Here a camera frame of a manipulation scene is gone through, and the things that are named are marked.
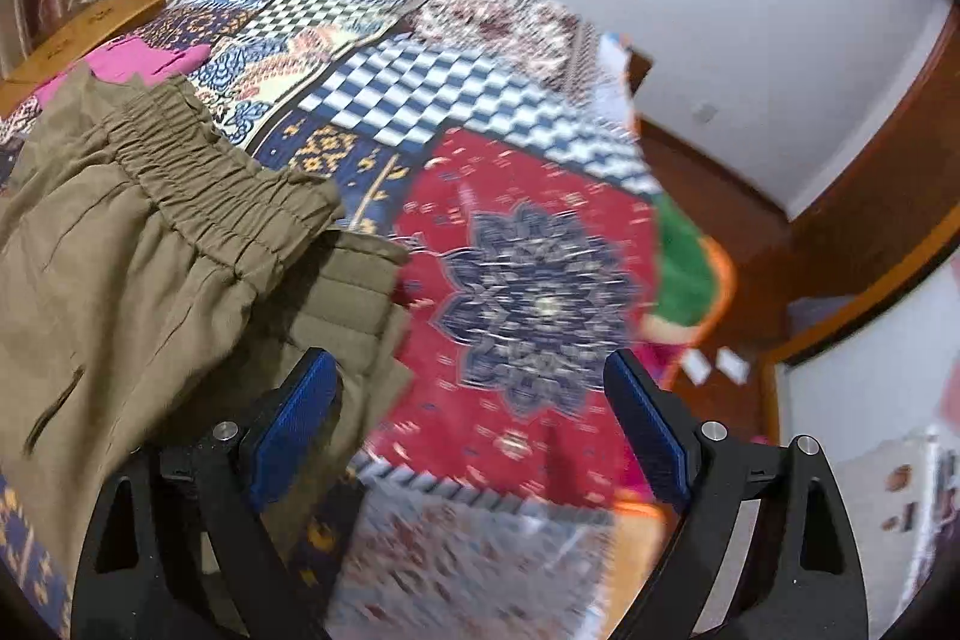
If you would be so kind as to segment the brown wooden door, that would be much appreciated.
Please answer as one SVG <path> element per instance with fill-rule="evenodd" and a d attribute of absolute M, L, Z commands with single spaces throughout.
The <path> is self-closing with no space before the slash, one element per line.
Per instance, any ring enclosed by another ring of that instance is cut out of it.
<path fill-rule="evenodd" d="M 958 205 L 958 11 L 892 115 L 791 229 L 791 301 L 848 296 L 900 263 Z"/>

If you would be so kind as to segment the folded pink garment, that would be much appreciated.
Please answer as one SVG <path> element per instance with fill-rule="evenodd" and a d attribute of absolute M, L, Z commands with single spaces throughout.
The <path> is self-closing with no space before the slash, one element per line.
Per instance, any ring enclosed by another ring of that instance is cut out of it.
<path fill-rule="evenodd" d="M 44 107 L 64 84 L 76 67 L 86 67 L 101 81 L 125 83 L 138 76 L 145 85 L 153 86 L 176 74 L 187 74 L 205 64 L 212 47 L 206 44 L 182 50 L 158 49 L 141 37 L 128 35 L 117 41 L 104 42 L 70 65 L 62 73 L 46 81 L 32 93 L 39 107 Z"/>

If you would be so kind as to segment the green orange blanket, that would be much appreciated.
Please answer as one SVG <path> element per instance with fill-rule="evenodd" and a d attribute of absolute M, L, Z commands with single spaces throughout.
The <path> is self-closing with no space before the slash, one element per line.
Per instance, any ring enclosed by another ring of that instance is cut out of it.
<path fill-rule="evenodd" d="M 698 346 L 727 314 L 737 275 L 729 253 L 667 197 L 652 202 L 658 226 L 658 295 L 640 337 L 661 346 Z"/>

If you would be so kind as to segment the olive green pants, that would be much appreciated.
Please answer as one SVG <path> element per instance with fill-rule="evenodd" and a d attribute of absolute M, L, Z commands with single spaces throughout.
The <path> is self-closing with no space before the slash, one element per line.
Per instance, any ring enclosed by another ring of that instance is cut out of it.
<path fill-rule="evenodd" d="M 137 448 L 192 442 L 320 347 L 334 417 L 263 515 L 293 548 L 412 378 L 404 248 L 342 216 L 331 179 L 256 163 L 184 78 L 71 70 L 2 197 L 2 471 L 65 576 Z"/>

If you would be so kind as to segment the white paper on floor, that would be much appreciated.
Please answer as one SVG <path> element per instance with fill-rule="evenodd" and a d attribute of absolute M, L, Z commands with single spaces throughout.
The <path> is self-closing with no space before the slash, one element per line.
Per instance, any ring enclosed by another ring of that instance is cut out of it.
<path fill-rule="evenodd" d="M 709 376 L 713 374 L 711 360 L 698 349 L 686 349 L 680 359 L 680 367 L 682 367 L 686 378 L 695 386 L 704 385 Z"/>
<path fill-rule="evenodd" d="M 722 346 L 716 351 L 716 370 L 732 383 L 743 386 L 750 377 L 750 362 L 734 353 L 731 347 Z"/>

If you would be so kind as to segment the wooden headboard panel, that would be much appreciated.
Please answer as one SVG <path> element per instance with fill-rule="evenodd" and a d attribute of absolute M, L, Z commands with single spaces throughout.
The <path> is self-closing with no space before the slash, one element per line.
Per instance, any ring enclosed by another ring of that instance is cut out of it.
<path fill-rule="evenodd" d="M 55 31 L 2 81 L 0 112 L 7 117 L 34 89 L 104 41 L 155 19 L 166 0 L 98 0 Z"/>

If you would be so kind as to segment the colourful patchwork bedspread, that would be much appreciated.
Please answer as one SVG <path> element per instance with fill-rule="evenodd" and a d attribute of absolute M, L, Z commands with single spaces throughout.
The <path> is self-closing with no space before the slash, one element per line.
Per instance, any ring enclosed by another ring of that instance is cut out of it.
<path fill-rule="evenodd" d="M 167 0 L 128 35 L 212 47 L 184 76 L 218 130 L 332 179 L 347 229 L 407 248 L 413 385 L 371 455 L 612 509 L 626 456 L 602 364 L 658 276 L 656 185 L 599 110 L 617 42 L 555 0 Z"/>

